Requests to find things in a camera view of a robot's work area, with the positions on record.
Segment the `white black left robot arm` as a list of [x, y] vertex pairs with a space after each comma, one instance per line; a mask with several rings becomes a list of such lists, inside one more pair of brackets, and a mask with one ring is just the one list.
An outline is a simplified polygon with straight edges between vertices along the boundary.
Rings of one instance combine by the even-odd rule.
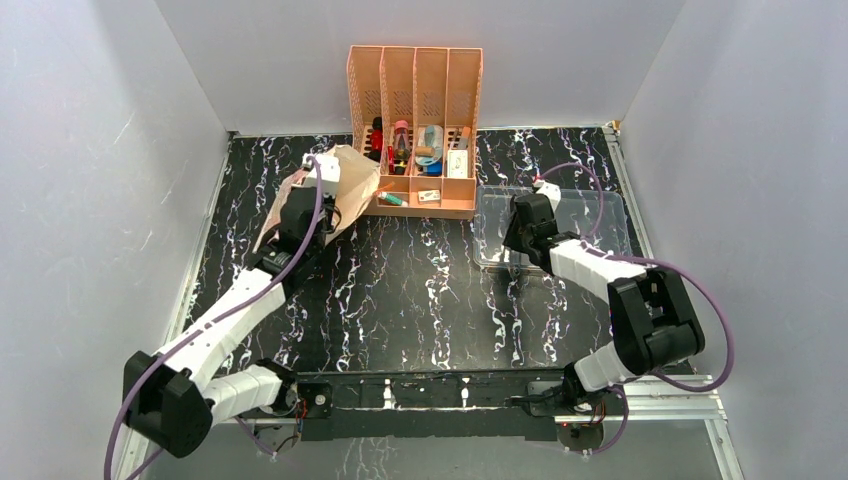
[[300, 404], [297, 375], [262, 359], [225, 377], [223, 361], [315, 269], [332, 227], [335, 196], [326, 187], [295, 187], [280, 221], [259, 242], [230, 289], [190, 329], [154, 354], [124, 367], [119, 419], [176, 458], [194, 452], [211, 428], [254, 409], [290, 416]]

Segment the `clear plastic tray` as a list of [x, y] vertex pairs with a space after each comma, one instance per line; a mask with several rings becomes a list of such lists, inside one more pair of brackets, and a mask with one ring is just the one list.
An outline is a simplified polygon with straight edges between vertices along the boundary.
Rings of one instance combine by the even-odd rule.
[[[483, 269], [520, 268], [537, 273], [525, 254], [503, 246], [510, 223], [510, 204], [515, 196], [531, 194], [530, 187], [484, 185], [477, 189], [473, 219], [474, 260]], [[623, 198], [615, 192], [563, 189], [554, 209], [561, 231], [588, 233], [599, 221], [593, 245], [614, 254], [633, 253]]]

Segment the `printed paper bag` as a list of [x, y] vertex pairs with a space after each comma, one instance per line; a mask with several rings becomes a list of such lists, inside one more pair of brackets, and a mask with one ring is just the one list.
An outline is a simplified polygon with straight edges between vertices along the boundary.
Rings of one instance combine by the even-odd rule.
[[[338, 145], [330, 149], [327, 153], [321, 154], [329, 154], [337, 157], [341, 165], [339, 190], [335, 198], [335, 206], [340, 211], [340, 215], [337, 219], [333, 220], [334, 231], [327, 235], [325, 244], [329, 244], [363, 215], [374, 199], [375, 192], [380, 183], [380, 167], [376, 162], [348, 145]], [[266, 220], [260, 230], [260, 236], [253, 244], [252, 253], [259, 250], [262, 237], [280, 221], [280, 209], [286, 201], [289, 192], [293, 187], [299, 187], [297, 183], [305, 176], [301, 165], [294, 173], [285, 177], [277, 189], [274, 201], [271, 204], [271, 211], [266, 216]]]

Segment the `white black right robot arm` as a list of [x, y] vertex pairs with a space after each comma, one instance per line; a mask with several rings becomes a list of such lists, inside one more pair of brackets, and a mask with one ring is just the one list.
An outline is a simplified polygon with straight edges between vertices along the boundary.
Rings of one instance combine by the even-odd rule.
[[541, 193], [513, 198], [510, 213], [505, 247], [602, 300], [612, 327], [611, 341], [568, 364], [560, 385], [513, 397], [512, 405], [587, 414], [613, 387], [703, 351], [705, 336], [679, 273], [591, 250], [577, 234], [560, 231]]

